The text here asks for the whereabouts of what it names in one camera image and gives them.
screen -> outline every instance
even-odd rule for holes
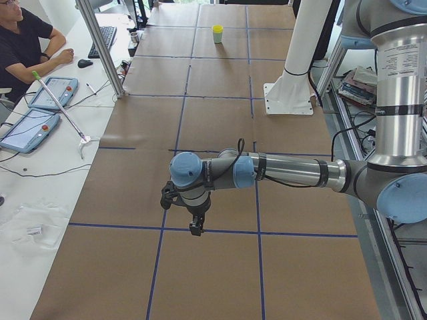
[[[67,86],[70,84],[70,79],[58,79],[58,78],[50,78],[48,82],[46,82],[46,86],[52,91],[53,95],[60,100]],[[33,105],[39,106],[56,106],[54,100],[52,100],[51,96],[46,92],[46,90],[40,91],[40,94],[35,98],[32,102]]]
[[[8,132],[2,142],[23,149],[40,131],[41,126],[46,124],[53,116],[38,110],[30,111],[15,128]]]

keyboard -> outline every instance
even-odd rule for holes
[[[101,29],[101,34],[104,39],[105,45],[107,46],[107,49],[111,48],[111,46],[113,45],[115,33],[117,32],[117,28],[107,26],[107,27],[100,27],[100,29]],[[87,55],[87,57],[89,59],[99,58],[99,52],[96,49],[94,43],[92,43],[92,48],[89,51],[89,54]]]

aluminum rail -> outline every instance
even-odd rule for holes
[[[318,82],[318,93],[320,97],[323,97],[323,95],[325,94],[326,89],[332,81],[332,78],[335,77],[335,74],[340,68],[341,62],[344,60],[346,53],[347,49],[341,46],[340,33],[340,36],[338,37],[335,43],[334,50],[332,51],[331,56],[328,59],[328,67],[324,69]]]
[[[83,19],[85,20],[87,28],[89,29],[89,33],[91,34],[93,42],[95,43],[95,46],[99,52],[99,57],[101,58],[102,65],[104,66],[105,72],[107,73],[107,77],[114,88],[114,92],[117,98],[120,98],[125,93],[125,91],[115,70],[114,63],[111,59],[108,48],[104,43],[92,6],[90,5],[89,0],[76,0],[76,3]]]
[[[345,111],[344,102],[342,99],[336,94],[336,88],[334,87],[334,82],[331,82],[332,86],[332,95],[337,102],[338,110],[340,112],[340,115],[342,117],[342,121],[344,122],[344,126],[346,128],[351,127],[351,122],[348,119],[347,113]],[[352,146],[352,151],[354,152],[354,155],[356,157],[356,160],[367,160],[369,156],[373,154],[373,152],[369,153],[367,157],[363,157],[362,151],[360,150],[360,146],[358,143],[358,140],[356,138],[356,135],[354,134],[353,130],[347,131],[348,139],[350,140],[350,145]],[[391,230],[388,226],[387,219],[381,215],[377,210],[373,209],[373,212],[375,214],[376,220],[378,222],[378,226],[381,231],[381,236],[384,240],[384,244],[387,248],[388,255],[390,257],[390,261],[393,265],[394,272],[396,274],[397,279],[399,280],[399,286],[401,288],[402,294],[404,296],[406,305],[408,307],[408,311],[410,313],[410,316],[413,320],[424,320],[421,310],[416,302],[416,298],[414,295],[414,292],[412,291],[411,284],[406,276],[405,268],[403,261],[400,258],[400,254],[398,252],[398,249],[396,248],[396,245],[393,241],[393,236],[391,234]]]

yellow cup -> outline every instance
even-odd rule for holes
[[[212,34],[213,34],[213,42],[214,43],[221,43],[222,31],[223,30],[224,30],[224,27],[222,25],[214,25],[212,27]]]

man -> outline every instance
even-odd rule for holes
[[[57,66],[73,61],[73,49],[63,50],[65,37],[50,24],[20,8],[19,0],[0,0],[0,88],[12,88],[6,97],[16,102],[35,80],[32,71],[42,77]],[[39,37],[50,39],[41,51]]]

